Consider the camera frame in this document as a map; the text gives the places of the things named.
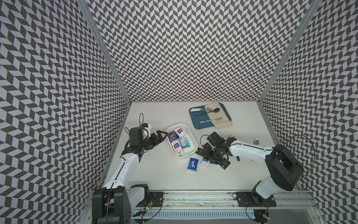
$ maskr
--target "white handled utensil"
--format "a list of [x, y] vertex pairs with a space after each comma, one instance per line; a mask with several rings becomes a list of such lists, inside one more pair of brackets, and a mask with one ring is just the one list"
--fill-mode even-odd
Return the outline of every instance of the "white handled utensil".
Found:
[[190, 112], [195, 112], [195, 111], [206, 111], [206, 112], [211, 112], [211, 111], [213, 111], [213, 109], [211, 109], [211, 108], [191, 108], [190, 109]]

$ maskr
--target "black and white chevron pattern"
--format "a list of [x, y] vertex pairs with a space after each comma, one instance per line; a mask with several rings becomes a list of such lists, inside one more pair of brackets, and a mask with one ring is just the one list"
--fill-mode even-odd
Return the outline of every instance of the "black and white chevron pattern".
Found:
[[127, 103], [74, 0], [0, 8], [0, 223], [74, 223]]
[[[358, 223], [357, 22], [356, 1], [323, 1], [264, 102], [281, 140], [305, 134], [314, 142], [302, 187], [335, 224]], [[313, 152], [299, 141], [292, 151], [308, 170]]]
[[311, 0], [87, 0], [132, 100], [255, 100]]

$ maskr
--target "small round metal object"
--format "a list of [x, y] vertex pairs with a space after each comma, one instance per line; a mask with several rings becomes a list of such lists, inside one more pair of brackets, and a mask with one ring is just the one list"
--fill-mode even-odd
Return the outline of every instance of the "small round metal object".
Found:
[[258, 138], [255, 138], [255, 139], [253, 140], [253, 144], [254, 144], [254, 145], [260, 144], [260, 140], [259, 140]]

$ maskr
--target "mounting plate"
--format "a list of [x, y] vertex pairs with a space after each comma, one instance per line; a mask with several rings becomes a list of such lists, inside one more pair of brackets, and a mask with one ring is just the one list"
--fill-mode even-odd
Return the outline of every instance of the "mounting plate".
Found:
[[161, 205], [163, 204], [163, 194], [163, 192], [159, 191], [150, 192], [149, 197], [139, 202], [137, 207], [145, 207], [152, 198], [154, 201], [157, 202], [157, 204], [153, 204], [152, 207], [161, 207]]
[[[254, 204], [251, 200], [251, 191], [236, 192], [234, 194], [236, 195], [235, 198], [237, 199], [239, 207], [246, 207], [247, 205]], [[276, 207], [276, 201], [273, 195], [271, 195], [267, 202], [270, 207]]]

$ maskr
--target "white tray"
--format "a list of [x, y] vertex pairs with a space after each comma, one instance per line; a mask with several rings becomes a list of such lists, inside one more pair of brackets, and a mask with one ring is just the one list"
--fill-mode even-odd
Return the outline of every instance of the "white tray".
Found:
[[173, 152], [173, 154], [178, 157], [178, 158], [184, 158], [184, 157], [187, 157], [191, 154], [193, 154], [197, 149], [198, 149], [198, 144], [197, 142], [195, 141], [195, 138], [193, 136], [193, 134], [191, 133], [191, 131], [189, 130], [188, 126], [184, 123], [179, 123], [179, 124], [176, 124], [176, 125], [173, 125], [173, 126], [170, 126], [167, 128], [166, 132], [172, 132], [174, 131], [175, 128], [177, 127], [181, 127], [182, 130], [185, 132], [185, 137], [188, 138], [188, 141], [189, 141], [189, 144], [190, 144], [190, 147], [187, 147], [185, 149], [183, 149], [184, 151], [184, 155], [180, 155], [180, 156], [177, 156], [175, 153], [174, 153], [174, 149], [172, 148], [171, 146], [171, 143], [169, 141], [169, 138], [166, 137], [166, 139], [168, 140], [168, 143], [169, 143], [169, 147], [171, 148], [171, 151]]

